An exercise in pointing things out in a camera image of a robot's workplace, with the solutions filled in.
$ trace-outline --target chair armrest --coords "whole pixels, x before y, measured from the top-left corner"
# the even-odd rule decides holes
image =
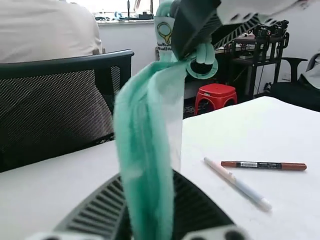
[[[288,61],[288,63],[293,62],[293,61],[299,62],[299,63],[308,61],[308,59],[299,58],[299,57],[282,57],[281,59]]]
[[[296,83],[298,81],[298,65],[301,62],[308,61],[305,58],[299,58],[299,57],[282,57],[282,60],[286,60],[290,64],[291,68],[291,82]]]

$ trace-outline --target white shirt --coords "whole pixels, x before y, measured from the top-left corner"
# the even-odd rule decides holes
[[[0,63],[102,53],[93,15],[65,1],[0,0],[0,36]]]

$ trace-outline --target window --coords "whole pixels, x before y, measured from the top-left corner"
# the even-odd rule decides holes
[[[128,0],[67,0],[68,3],[76,3],[87,8],[93,14],[106,15],[112,17],[115,12],[122,13],[123,17],[128,16]],[[143,12],[156,13],[159,0],[129,0],[130,2],[130,17],[136,17],[137,14]]]

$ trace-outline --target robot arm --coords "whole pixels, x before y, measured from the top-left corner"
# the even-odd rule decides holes
[[[280,13],[315,0],[176,0],[172,50],[181,60],[209,36],[217,49],[253,29],[258,24],[276,23]]]

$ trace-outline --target brown marker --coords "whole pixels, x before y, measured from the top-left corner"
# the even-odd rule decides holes
[[[304,171],[307,165],[293,162],[252,162],[252,161],[222,161],[221,166],[228,168],[251,168],[251,169],[278,169]]]

